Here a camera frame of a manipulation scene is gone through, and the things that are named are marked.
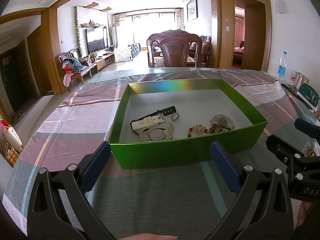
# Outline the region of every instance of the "shelf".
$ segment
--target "shelf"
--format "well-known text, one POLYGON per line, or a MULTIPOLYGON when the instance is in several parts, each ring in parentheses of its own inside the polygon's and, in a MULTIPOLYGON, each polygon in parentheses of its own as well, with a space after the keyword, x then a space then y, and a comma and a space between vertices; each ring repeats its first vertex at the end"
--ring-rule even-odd
POLYGON ((79 29, 97 29, 96 26, 88 26, 88 27, 79 27, 79 29))

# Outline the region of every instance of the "human hand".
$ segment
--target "human hand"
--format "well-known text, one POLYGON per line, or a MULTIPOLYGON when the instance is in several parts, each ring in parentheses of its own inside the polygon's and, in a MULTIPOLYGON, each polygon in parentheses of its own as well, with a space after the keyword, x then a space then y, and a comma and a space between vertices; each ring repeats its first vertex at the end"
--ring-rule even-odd
POLYGON ((125 237, 121 240, 168 240, 168 239, 178 240, 178 237, 177 236, 157 236, 153 234, 139 234, 135 236, 125 237))

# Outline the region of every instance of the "pink curtain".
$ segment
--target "pink curtain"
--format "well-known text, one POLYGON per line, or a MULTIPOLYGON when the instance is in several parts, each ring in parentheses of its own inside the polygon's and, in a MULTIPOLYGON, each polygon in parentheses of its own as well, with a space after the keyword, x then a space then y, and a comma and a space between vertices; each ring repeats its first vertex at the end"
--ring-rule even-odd
POLYGON ((243 41, 243 33, 244 33, 244 20, 242 18, 236 17, 235 20, 235 44, 234 47, 240 47, 241 41, 243 41))

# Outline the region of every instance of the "plaid tablecloth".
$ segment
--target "plaid tablecloth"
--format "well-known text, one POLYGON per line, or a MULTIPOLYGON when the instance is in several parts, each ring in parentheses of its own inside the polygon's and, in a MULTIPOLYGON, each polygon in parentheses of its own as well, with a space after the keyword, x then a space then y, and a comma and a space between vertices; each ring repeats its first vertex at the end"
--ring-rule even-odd
MULTIPOLYGON (((243 164, 261 171, 285 170, 267 150, 266 139, 276 134, 300 149, 319 152, 319 145, 294 128, 298 117, 316 123, 316 118, 280 83, 257 71, 183 71, 127 76, 80 87, 65 98, 30 139, 7 184, 3 205, 27 234, 28 203, 36 174, 65 169, 93 153, 108 133, 121 96, 132 82, 170 79, 223 79, 246 97, 268 120, 255 146, 236 154, 243 164)), ((65 192, 60 192, 70 220, 77 221, 65 192)), ((179 239, 203 239, 218 225, 235 200, 213 161, 156 170, 122 170, 112 156, 87 198, 97 216, 117 237, 138 233, 176 235, 179 239)), ((292 201, 296 222, 299 201, 292 201)), ((250 221, 248 216, 243 226, 250 221)))

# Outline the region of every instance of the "watch face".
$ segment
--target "watch face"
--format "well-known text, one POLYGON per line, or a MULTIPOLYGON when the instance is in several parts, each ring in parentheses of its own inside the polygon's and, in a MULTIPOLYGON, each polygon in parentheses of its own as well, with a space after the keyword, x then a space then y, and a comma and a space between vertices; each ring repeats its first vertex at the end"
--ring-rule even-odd
POLYGON ((149 133, 150 141, 162 141, 164 140, 164 134, 161 129, 154 129, 149 133))

